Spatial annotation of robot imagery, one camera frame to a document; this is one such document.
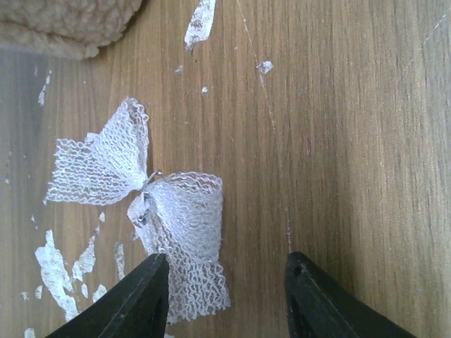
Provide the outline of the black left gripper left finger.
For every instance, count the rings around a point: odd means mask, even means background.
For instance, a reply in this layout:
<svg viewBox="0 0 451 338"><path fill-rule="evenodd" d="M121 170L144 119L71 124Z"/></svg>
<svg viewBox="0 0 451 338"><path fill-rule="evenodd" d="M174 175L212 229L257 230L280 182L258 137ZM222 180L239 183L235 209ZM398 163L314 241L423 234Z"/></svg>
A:
<svg viewBox="0 0 451 338"><path fill-rule="evenodd" d="M168 273L166 256L150 255L49 337L163 337L168 315Z"/></svg>

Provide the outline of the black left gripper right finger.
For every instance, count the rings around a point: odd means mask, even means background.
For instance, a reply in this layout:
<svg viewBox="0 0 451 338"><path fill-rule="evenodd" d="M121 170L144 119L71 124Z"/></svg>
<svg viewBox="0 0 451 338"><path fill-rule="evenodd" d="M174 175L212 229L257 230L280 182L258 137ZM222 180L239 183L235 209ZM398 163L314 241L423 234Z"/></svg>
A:
<svg viewBox="0 0 451 338"><path fill-rule="evenodd" d="M299 251L287 256L285 293L291 337L413 337Z"/></svg>

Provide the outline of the silver mesh ribbon bow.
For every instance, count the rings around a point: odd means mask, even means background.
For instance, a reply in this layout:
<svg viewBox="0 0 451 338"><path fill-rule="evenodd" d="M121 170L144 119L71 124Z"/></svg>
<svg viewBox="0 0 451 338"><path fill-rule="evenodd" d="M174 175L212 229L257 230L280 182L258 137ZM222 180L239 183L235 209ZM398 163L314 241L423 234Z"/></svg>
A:
<svg viewBox="0 0 451 338"><path fill-rule="evenodd" d="M46 198L107 206L137 192L128 218L148 254L166 255L174 324L230 305L219 261L223 182L208 173L149 173L148 120L144 106L127 98L101 132L58 139Z"/></svg>

